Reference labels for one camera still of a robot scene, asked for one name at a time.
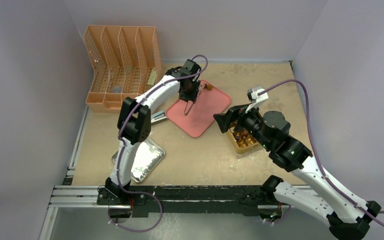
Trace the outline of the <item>pink tongs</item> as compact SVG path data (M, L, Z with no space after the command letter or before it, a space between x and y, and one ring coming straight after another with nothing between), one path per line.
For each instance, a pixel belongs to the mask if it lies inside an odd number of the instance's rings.
M187 101L186 102L185 108L184 108L184 111L183 111L184 116L187 116L190 113L190 111L192 110L194 105L195 105L194 101Z

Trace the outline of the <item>gold chocolate box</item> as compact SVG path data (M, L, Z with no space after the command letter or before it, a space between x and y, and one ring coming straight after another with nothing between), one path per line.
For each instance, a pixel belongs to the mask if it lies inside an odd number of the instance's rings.
M244 154L260 145L245 129L238 132L235 131L235 128L236 122L233 122L226 132L226 135L237 154Z

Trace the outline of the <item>pink plastic tray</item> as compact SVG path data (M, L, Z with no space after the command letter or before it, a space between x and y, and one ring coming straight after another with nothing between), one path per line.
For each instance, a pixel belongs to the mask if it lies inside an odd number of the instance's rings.
M219 88L202 80L200 92L190 113L184 116L186 102L178 99L166 111L167 118L190 137L200 137L215 121L213 114L222 113L232 102L231 97Z

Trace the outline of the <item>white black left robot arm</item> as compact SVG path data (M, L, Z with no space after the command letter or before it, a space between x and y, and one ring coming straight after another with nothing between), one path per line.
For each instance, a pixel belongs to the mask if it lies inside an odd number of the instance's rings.
M122 102L117 122L119 150L114 169L105 182L109 197L118 205L131 195L131 170L140 144L151 132L151 115L162 103L178 93L179 99L194 102L200 94L200 74L206 70L193 59L169 69L150 90Z

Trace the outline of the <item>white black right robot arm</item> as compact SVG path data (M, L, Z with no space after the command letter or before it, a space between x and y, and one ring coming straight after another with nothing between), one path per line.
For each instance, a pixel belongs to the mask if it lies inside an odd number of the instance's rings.
M291 124L279 111L263 115L258 108L237 105L213 118L222 133L232 124L246 130L268 153L275 165L304 181L317 195L293 187L271 175L261 186L260 196L268 204L275 201L292 205L328 226L338 240L361 240L370 229L381 206L348 190L317 162L311 150L289 134Z

